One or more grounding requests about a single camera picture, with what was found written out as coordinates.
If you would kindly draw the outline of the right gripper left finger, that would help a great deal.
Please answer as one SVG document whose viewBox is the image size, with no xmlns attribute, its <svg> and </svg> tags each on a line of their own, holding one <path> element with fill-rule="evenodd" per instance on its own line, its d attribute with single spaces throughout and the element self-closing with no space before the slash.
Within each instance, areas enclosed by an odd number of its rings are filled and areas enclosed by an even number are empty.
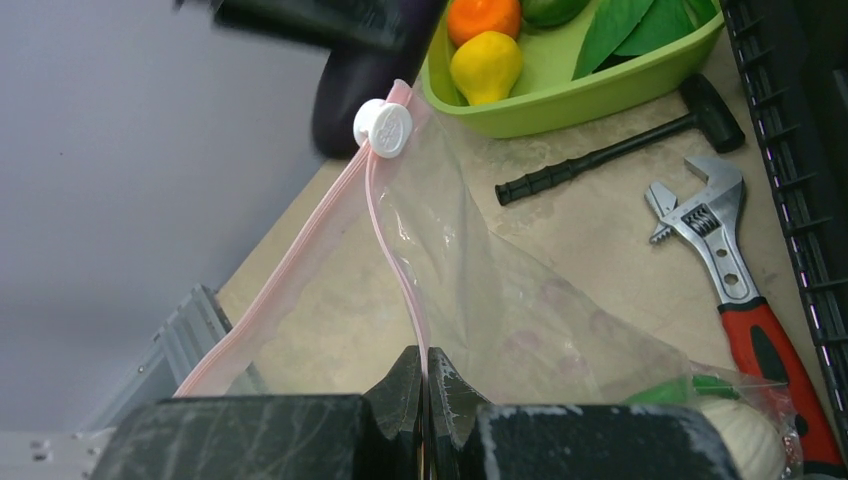
<svg viewBox="0 0 848 480">
<path fill-rule="evenodd" d="M 414 479 L 420 355 L 364 394 L 198 397 L 133 411 L 94 479 Z"/>
</svg>

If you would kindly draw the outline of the toy green onion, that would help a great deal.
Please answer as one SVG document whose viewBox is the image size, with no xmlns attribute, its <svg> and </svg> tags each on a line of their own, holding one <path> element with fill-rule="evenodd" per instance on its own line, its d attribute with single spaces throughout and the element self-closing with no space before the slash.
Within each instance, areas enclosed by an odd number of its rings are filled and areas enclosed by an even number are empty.
<svg viewBox="0 0 848 480">
<path fill-rule="evenodd" d="M 697 408 L 718 431 L 742 479 L 782 479 L 787 472 L 782 436 L 766 416 L 738 400 L 707 397 Z"/>
</svg>

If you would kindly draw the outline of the toy orange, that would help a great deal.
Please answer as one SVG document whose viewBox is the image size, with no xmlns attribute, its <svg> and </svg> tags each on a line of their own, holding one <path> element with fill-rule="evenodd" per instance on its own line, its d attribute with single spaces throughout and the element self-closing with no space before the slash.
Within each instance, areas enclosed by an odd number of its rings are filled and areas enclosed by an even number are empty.
<svg viewBox="0 0 848 480">
<path fill-rule="evenodd" d="M 517 39 L 521 24 L 518 0 L 455 0 L 446 12 L 447 33 L 456 47 L 488 31 Z"/>
</svg>

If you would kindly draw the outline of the toy lemon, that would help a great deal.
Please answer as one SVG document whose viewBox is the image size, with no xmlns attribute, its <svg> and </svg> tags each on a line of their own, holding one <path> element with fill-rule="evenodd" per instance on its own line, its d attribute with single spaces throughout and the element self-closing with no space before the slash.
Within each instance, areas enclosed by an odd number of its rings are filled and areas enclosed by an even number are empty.
<svg viewBox="0 0 848 480">
<path fill-rule="evenodd" d="M 456 50 L 449 73 L 467 103 L 479 106 L 508 98 L 523 65 L 522 51 L 512 37 L 486 31 Z"/>
</svg>

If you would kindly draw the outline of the clear zip top bag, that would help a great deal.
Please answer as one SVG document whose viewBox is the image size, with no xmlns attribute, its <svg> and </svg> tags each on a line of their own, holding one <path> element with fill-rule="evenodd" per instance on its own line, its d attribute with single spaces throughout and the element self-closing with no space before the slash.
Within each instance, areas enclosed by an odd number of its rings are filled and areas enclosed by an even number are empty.
<svg viewBox="0 0 848 480">
<path fill-rule="evenodd" d="M 363 104 L 354 132 L 358 152 L 179 396 L 233 394 L 250 370 L 269 393 L 310 380 L 349 391 L 393 341 L 414 346 L 421 460 L 431 477 L 432 347 L 497 405 L 618 404 L 669 380 L 714 375 L 782 436 L 782 479 L 804 476 L 785 384 L 691 363 L 493 234 L 447 130 L 409 84 L 396 81 L 386 99 Z"/>
</svg>

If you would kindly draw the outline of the green plastic bin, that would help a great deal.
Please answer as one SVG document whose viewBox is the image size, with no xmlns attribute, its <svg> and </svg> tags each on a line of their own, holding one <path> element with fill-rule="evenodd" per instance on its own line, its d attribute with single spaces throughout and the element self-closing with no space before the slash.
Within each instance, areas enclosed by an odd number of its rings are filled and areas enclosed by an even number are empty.
<svg viewBox="0 0 848 480">
<path fill-rule="evenodd" d="M 547 30 L 523 28 L 517 41 L 524 68 L 510 96 L 471 106 L 455 87 L 449 64 L 455 47 L 439 22 L 420 74 L 425 98 L 438 112 L 476 133 L 506 139 L 571 127 L 640 105 L 675 90 L 698 72 L 724 26 L 719 2 L 690 15 L 696 28 L 652 52 L 580 79 L 579 51 L 599 2 L 569 23 Z"/>
</svg>

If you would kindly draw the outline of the black hammer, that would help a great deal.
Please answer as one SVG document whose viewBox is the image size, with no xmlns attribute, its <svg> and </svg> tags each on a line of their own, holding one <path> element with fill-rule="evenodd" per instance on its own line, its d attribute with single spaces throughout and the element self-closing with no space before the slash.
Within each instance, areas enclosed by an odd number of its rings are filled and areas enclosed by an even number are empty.
<svg viewBox="0 0 848 480">
<path fill-rule="evenodd" d="M 687 113 L 675 120 L 626 138 L 600 150 L 567 159 L 494 187 L 497 201 L 506 206 L 552 189 L 601 165 L 688 130 L 699 131 L 714 151 L 728 153 L 745 143 L 739 122 L 712 83 L 702 74 L 685 78 L 678 87 Z"/>
</svg>

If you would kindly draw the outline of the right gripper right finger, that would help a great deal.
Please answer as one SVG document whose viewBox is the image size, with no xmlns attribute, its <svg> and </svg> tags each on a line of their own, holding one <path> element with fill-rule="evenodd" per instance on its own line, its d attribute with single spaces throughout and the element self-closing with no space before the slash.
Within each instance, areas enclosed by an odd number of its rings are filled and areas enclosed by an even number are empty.
<svg viewBox="0 0 848 480">
<path fill-rule="evenodd" d="M 433 479 L 738 479 L 718 431 L 688 404 L 489 402 L 428 352 Z"/>
</svg>

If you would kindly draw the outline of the aluminium frame rail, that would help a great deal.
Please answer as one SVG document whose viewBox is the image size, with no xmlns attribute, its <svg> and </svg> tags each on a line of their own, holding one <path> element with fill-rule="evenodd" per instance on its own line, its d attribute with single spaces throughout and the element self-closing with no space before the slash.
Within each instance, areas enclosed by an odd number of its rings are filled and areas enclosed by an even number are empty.
<svg viewBox="0 0 848 480">
<path fill-rule="evenodd" d="M 3 479 L 89 479 L 115 427 L 134 408 L 170 397 L 231 329 L 216 292 L 196 285 L 154 334 L 117 391 L 72 432 L 1 433 Z"/>
</svg>

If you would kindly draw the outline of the toy purple eggplant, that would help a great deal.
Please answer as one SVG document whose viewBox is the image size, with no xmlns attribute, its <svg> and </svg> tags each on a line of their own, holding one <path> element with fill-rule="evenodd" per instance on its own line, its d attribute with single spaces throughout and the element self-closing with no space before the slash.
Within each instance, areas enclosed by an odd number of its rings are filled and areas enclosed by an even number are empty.
<svg viewBox="0 0 848 480">
<path fill-rule="evenodd" d="M 386 99 L 396 80 L 412 85 L 446 8 L 445 1 L 397 1 L 405 39 L 395 52 L 364 46 L 332 49 L 313 106 L 316 150 L 329 159 L 349 159 L 358 150 L 353 121 L 363 103 Z"/>
</svg>

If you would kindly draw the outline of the black toolbox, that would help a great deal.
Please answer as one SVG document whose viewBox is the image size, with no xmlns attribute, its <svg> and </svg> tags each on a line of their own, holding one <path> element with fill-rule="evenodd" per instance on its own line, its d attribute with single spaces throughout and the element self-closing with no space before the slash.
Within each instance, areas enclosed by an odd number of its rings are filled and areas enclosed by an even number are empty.
<svg viewBox="0 0 848 480">
<path fill-rule="evenodd" d="M 847 4 L 723 1 L 800 300 L 847 442 Z"/>
</svg>

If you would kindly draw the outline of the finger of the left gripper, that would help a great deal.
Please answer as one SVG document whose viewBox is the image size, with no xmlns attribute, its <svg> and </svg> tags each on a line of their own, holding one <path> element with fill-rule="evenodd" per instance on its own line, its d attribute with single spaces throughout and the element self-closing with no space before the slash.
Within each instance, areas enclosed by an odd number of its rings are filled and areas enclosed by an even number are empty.
<svg viewBox="0 0 848 480">
<path fill-rule="evenodd" d="M 306 45 L 396 52 L 427 44 L 444 1 L 176 1 L 204 8 L 214 25 Z"/>
</svg>

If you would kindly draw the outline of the toy green leaf vegetable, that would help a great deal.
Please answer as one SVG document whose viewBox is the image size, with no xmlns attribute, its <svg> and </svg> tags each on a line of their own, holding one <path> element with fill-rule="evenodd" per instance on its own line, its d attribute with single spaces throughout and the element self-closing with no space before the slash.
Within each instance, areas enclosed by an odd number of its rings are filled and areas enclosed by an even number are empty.
<svg viewBox="0 0 848 480">
<path fill-rule="evenodd" d="M 712 1 L 602 1 L 586 31 L 572 78 L 599 71 L 611 57 L 638 57 L 664 47 L 717 14 Z"/>
</svg>

